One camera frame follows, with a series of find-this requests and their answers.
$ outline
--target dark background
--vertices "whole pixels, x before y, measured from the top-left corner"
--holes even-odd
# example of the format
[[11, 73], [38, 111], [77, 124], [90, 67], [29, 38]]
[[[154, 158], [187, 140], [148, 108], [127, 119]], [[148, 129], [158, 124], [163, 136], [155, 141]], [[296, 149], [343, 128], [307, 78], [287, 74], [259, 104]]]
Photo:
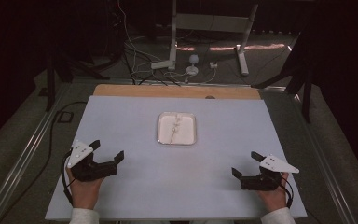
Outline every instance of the dark background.
[[[149, 38], [166, 35], [155, 24], [170, 24], [170, 1], [121, 2], [128, 22], [139, 33]], [[209, 1], [202, 5], [202, 12], [241, 16], [249, 11], [236, 0], [225, 2], [228, 11], [217, 10], [220, 2]], [[0, 128], [34, 90], [33, 78], [46, 69], [49, 50], [62, 50], [89, 63], [91, 55], [103, 51], [98, 40], [110, 32], [103, 21], [108, 17], [106, 6], [114, 3], [0, 0]], [[315, 7], [316, 3], [293, 0], [260, 5], [253, 29], [257, 34], [299, 35], [283, 70], [304, 63], [312, 71], [312, 83], [321, 88], [358, 159], [358, 1], [323, 0]], [[194, 1], [178, 1], [179, 12], [198, 13], [199, 6]], [[111, 17], [112, 13], [119, 15], [116, 8], [111, 8]], [[71, 79], [65, 73], [59, 77]]]

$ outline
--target cable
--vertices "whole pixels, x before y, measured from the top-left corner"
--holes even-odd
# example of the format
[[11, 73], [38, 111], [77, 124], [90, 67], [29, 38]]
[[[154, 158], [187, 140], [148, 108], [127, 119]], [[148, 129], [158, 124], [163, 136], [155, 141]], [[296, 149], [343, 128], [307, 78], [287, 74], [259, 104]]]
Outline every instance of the cable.
[[319, 224], [322, 224], [322, 222], [314, 215], [312, 214], [312, 212], [310, 210], [308, 210], [307, 208], [305, 208], [305, 211], [307, 211], [307, 213], [310, 213], [310, 215], [315, 218], [315, 220], [319, 223]]
[[[162, 74], [162, 76], [163, 77], [165, 77], [165, 74], [161, 71], [161, 70], [158, 70], [161, 74]], [[174, 78], [171, 78], [171, 77], [165, 77], [165, 78], [167, 78], [169, 81], [171, 81], [173, 84], [175, 84], [176, 86], [181, 86], [180, 84], [178, 84], [178, 83], [176, 83], [175, 82], [175, 80], [174, 80]]]
[[144, 79], [141, 80], [141, 82], [139, 82], [138, 85], [141, 85], [142, 83], [144, 83], [146, 80], [148, 80], [150, 77], [152, 77], [153, 75], [150, 75], [148, 77], [145, 77]]
[[187, 72], [184, 72], [183, 74], [179, 74], [179, 73], [175, 73], [175, 72], [166, 72], [164, 74], [162, 74], [164, 77], [166, 78], [172, 78], [173, 80], [177, 81], [177, 82], [181, 82], [178, 79], [176, 79], [175, 77], [183, 77], [187, 75]]
[[149, 53], [146, 53], [146, 52], [143, 52], [143, 51], [140, 51], [140, 50], [138, 50], [138, 49], [135, 47], [135, 45], [132, 43], [132, 41], [131, 41], [131, 39], [130, 39], [128, 30], [127, 30], [127, 15], [126, 15], [126, 13], [124, 12], [124, 10], [121, 8], [120, 1], [119, 1], [119, 0], [117, 0], [117, 6], [118, 6], [118, 8], [120, 9], [121, 13], [122, 13], [123, 16], [124, 16], [124, 30], [125, 30], [125, 32], [126, 32], [127, 39], [129, 40], [131, 46], [128, 45], [127, 43], [125, 43], [125, 42], [124, 42], [124, 44], [125, 44], [126, 46], [128, 46], [130, 49], [132, 49], [133, 52], [134, 52], [132, 72], [133, 72], [133, 69], [134, 69], [134, 67], [135, 67], [135, 65], [136, 65], [136, 53], [137, 53], [137, 52], [143, 53], [143, 54], [145, 54], [145, 55], [149, 55], [149, 56], [151, 56], [151, 57], [154, 57], [154, 58], [158, 59], [159, 61], [162, 61], [159, 57], [157, 57], [157, 56], [155, 56], [155, 55], [152, 55], [152, 54], [149, 54]]
[[209, 79], [208, 81], [201, 82], [200, 84], [206, 84], [206, 83], [214, 80], [214, 77], [216, 76], [216, 70], [217, 70], [217, 68], [214, 68], [213, 77], [211, 79]]
[[74, 178], [66, 187], [68, 188], [69, 186], [71, 186], [72, 183], [74, 183], [76, 180], [76, 178]]
[[75, 105], [75, 104], [86, 104], [87, 102], [73, 102], [69, 105], [64, 106], [61, 110], [57, 111], [56, 114], [54, 115], [54, 118], [51, 122], [51, 126], [50, 126], [50, 138], [48, 141], [48, 157], [42, 167], [42, 169], [39, 171], [39, 173], [36, 175], [36, 177], [34, 178], [33, 181], [31, 181], [31, 183], [28, 185], [27, 188], [25, 188], [25, 190], [22, 192], [22, 194], [20, 194], [20, 196], [11, 204], [11, 206], [9, 206], [6, 210], [6, 212], [0, 217], [0, 223], [5, 219], [5, 217], [7, 216], [7, 214], [11, 211], [11, 209], [13, 209], [13, 207], [20, 201], [20, 199], [28, 192], [28, 190], [33, 186], [33, 184], [36, 182], [36, 180], [42, 175], [42, 173], [45, 171], [46, 167], [48, 166], [48, 162], [50, 161], [51, 158], [51, 153], [52, 153], [52, 132], [53, 132], [53, 126], [54, 126], [54, 122], [56, 121], [57, 117], [61, 114], [61, 112], [68, 106], [70, 105]]
[[141, 52], [140, 50], [137, 50], [137, 49], [127, 49], [126, 47], [124, 47], [124, 50], [136, 51], [136, 52], [138, 52], [139, 54], [141, 54], [141, 56], [143, 56], [143, 57], [140, 57], [139, 55], [136, 55], [138, 58], [141, 58], [141, 59], [143, 59], [143, 60], [145, 60], [145, 61], [148, 61], [148, 62], [153, 62], [153, 60], [151, 60], [151, 59], [148, 57], [149, 54], [143, 53], [143, 52]]
[[[295, 41], [295, 38], [293, 38], [292, 41], [290, 42], [290, 44], [287, 45], [287, 46], [291, 46], [294, 41]], [[251, 81], [250, 83], [251, 83], [251, 84], [255, 84], [255, 82], [257, 82], [257, 80], [258, 80], [258, 74], [260, 73], [260, 71], [263, 70], [267, 65], [269, 65], [270, 63], [272, 63], [275, 59], [281, 57], [281, 56], [283, 55], [283, 53], [284, 53], [287, 49], [288, 49], [287, 47], [284, 48], [280, 54], [276, 55], [275, 57], [273, 57], [272, 59], [270, 59], [268, 62], [266, 62], [263, 66], [261, 66], [261, 68], [259, 68], [259, 69], [257, 70], [256, 74], [255, 74], [255, 80]]]
[[129, 73], [130, 73], [130, 77], [131, 77], [131, 80], [132, 80], [132, 85], [136, 85], [136, 80], [135, 80], [135, 78], [133, 78], [133, 76], [131, 75], [131, 68], [130, 68], [130, 65], [129, 65], [129, 61], [128, 61], [128, 59], [127, 59], [127, 55], [126, 55], [126, 53], [124, 52], [123, 53], [123, 58], [124, 58], [124, 60], [126, 61], [126, 62], [124, 62], [124, 64], [126, 64], [127, 65], [127, 68], [129, 69]]
[[241, 77], [240, 75], [237, 74], [237, 72], [234, 71], [234, 69], [232, 68], [231, 64], [229, 64], [228, 62], [225, 61], [219, 61], [221, 63], [225, 63], [228, 68], [231, 70], [231, 73], [234, 74], [239, 80], [241, 80], [244, 84], [246, 85], [250, 85], [246, 80], [243, 79], [243, 77]]
[[72, 195], [68, 189], [69, 185], [72, 184], [72, 182], [69, 185], [66, 185], [66, 180], [65, 180], [65, 163], [66, 163], [66, 159], [68, 159], [68, 157], [70, 157], [72, 154], [72, 149], [69, 150], [68, 152], [65, 153], [65, 155], [62, 158], [62, 162], [61, 162], [61, 181], [62, 181], [62, 185], [63, 185], [63, 193], [65, 194], [66, 198], [68, 199], [69, 203], [71, 205], [73, 205], [73, 200], [72, 200]]
[[289, 190], [287, 190], [287, 188], [286, 188], [284, 185], [282, 185], [281, 183], [279, 184], [279, 186], [280, 186], [281, 188], [283, 188], [283, 189], [286, 191], [286, 193], [288, 194], [288, 196], [289, 196], [289, 199], [287, 200], [287, 207], [290, 208], [290, 206], [292, 206], [292, 202], [293, 202], [293, 199], [294, 199], [294, 197], [295, 197], [295, 194], [294, 194], [294, 192], [293, 192], [293, 187], [292, 187], [292, 185], [287, 181], [287, 179], [283, 178], [282, 176], [281, 176], [281, 179], [284, 180], [284, 181], [289, 185], [290, 190], [292, 191], [292, 193], [290, 193]]
[[157, 80], [157, 81], [159, 81], [159, 82], [161, 82], [162, 84], [164, 84], [164, 85], [168, 86], [168, 84], [167, 84], [167, 83], [165, 83], [163, 80], [160, 80], [158, 77], [156, 77], [156, 76], [155, 76], [155, 74], [154, 74], [154, 70], [152, 71], [152, 75], [153, 75], [153, 77], [155, 77], [155, 78], [156, 78], [156, 80]]
[[[120, 33], [120, 28], [119, 28], [119, 25], [122, 22], [120, 20], [120, 17], [113, 11], [113, 7], [110, 6], [110, 5], [112, 5], [112, 3], [108, 4], [108, 2], [111, 3], [111, 1], [107, 1], [107, 0], [104, 1], [104, 8], [105, 8], [104, 12], [106, 15], [106, 21], [103, 22], [103, 26], [106, 26], [107, 34], [106, 34], [105, 46], [104, 46], [102, 57], [105, 56], [105, 53], [107, 52], [110, 43], [116, 43], [117, 44], [116, 49], [118, 49], [118, 50], [116, 50], [116, 52], [112, 52], [111, 55], [108, 56], [109, 62], [98, 64], [95, 66], [88, 66], [89, 69], [92, 69], [92, 70], [98, 71], [98, 72], [101, 72], [101, 71], [111, 67], [114, 63], [116, 63], [120, 59], [120, 56], [123, 52], [122, 49], [123, 49], [124, 40], [122, 39], [122, 35]], [[76, 15], [78, 16], [80, 24], [82, 25], [82, 28], [84, 29], [84, 24], [82, 23], [80, 14], [78, 12], [77, 5], [75, 5], [75, 7], [76, 7]], [[111, 15], [116, 17], [116, 22], [113, 22], [112, 25], [110, 24], [110, 20], [109, 20]], [[109, 41], [109, 39], [110, 39], [109, 31], [110, 31], [111, 27], [117, 28], [117, 29], [114, 30], [114, 35], [115, 35], [116, 40], [110, 42]]]

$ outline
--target hand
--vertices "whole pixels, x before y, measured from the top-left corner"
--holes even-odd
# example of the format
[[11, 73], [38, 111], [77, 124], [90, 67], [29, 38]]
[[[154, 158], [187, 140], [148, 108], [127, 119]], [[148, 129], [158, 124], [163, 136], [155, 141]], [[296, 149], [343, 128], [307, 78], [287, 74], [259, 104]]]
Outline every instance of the hand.
[[[69, 177], [69, 183], [74, 180], [71, 169], [66, 168], [66, 173]], [[90, 182], [81, 182], [75, 180], [70, 185], [72, 192], [72, 200], [74, 208], [94, 209], [98, 201], [100, 186], [103, 183], [103, 178], [93, 180]]]
[[[288, 176], [288, 173], [282, 173], [281, 184], [284, 187], [286, 186], [285, 179], [287, 180]], [[277, 187], [275, 190], [271, 191], [258, 190], [257, 194], [261, 200], [263, 200], [264, 205], [269, 212], [286, 207], [286, 191], [281, 187]]]

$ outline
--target white sleeve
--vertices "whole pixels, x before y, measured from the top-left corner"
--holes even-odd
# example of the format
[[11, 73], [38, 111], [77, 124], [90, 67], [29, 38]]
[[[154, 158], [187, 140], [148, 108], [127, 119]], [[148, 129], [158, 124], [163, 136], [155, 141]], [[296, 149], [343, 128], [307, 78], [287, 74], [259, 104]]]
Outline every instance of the white sleeve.
[[261, 217], [261, 222], [263, 224], [296, 224], [287, 207], [266, 214]]
[[89, 209], [72, 209], [72, 218], [70, 224], [98, 224], [100, 215]]

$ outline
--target white table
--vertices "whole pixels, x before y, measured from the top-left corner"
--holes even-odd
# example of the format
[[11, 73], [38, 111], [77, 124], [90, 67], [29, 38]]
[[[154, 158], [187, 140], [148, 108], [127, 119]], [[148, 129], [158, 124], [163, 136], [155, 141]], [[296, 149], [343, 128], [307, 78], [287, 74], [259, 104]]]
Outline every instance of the white table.
[[[157, 141], [158, 116], [167, 111], [195, 115], [194, 145]], [[100, 140], [97, 162], [124, 150], [118, 174], [104, 180], [95, 207], [103, 220], [259, 218], [267, 213], [264, 204], [255, 192], [241, 190], [231, 167], [259, 174], [251, 151], [285, 161], [263, 100], [91, 96], [75, 140]], [[305, 217], [292, 175], [289, 182], [295, 192], [291, 213]], [[72, 207], [62, 191], [59, 179], [46, 219], [70, 219]]]

